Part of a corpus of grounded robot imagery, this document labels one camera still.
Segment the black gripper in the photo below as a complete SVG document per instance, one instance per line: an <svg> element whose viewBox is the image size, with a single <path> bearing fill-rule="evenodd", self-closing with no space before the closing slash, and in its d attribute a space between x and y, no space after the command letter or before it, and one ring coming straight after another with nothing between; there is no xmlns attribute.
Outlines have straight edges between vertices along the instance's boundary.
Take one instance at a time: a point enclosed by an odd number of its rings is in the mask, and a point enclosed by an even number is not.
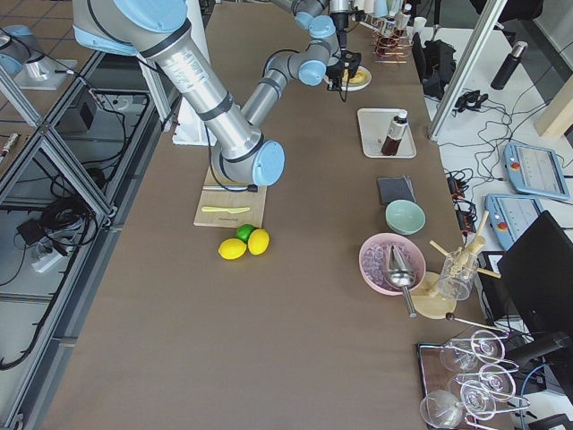
<svg viewBox="0 0 573 430"><path fill-rule="evenodd" d="M327 89L330 91L341 91L344 82L350 83L350 79L354 78L358 72L362 54L360 52L342 50L339 55L334 56L334 61L334 65L327 67Z"/></svg>

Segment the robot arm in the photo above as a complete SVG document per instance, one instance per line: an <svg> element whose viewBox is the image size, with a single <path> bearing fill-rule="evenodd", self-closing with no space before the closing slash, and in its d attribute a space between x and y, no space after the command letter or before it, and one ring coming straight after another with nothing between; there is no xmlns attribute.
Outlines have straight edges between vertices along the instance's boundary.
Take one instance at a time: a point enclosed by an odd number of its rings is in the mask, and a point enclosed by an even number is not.
<svg viewBox="0 0 573 430"><path fill-rule="evenodd" d="M328 89L345 96L362 55L347 49L350 17L365 18L363 1L275 1L290 12L297 25L309 32L304 51L281 49L269 56L259 83L242 107L253 125L260 125L293 80L317 86L328 79Z"/></svg>
<svg viewBox="0 0 573 430"><path fill-rule="evenodd" d="M214 163L227 179L258 186L280 178L285 153L247 121L192 40L184 1L75 1L73 29L84 47L155 62L214 134Z"/></svg>

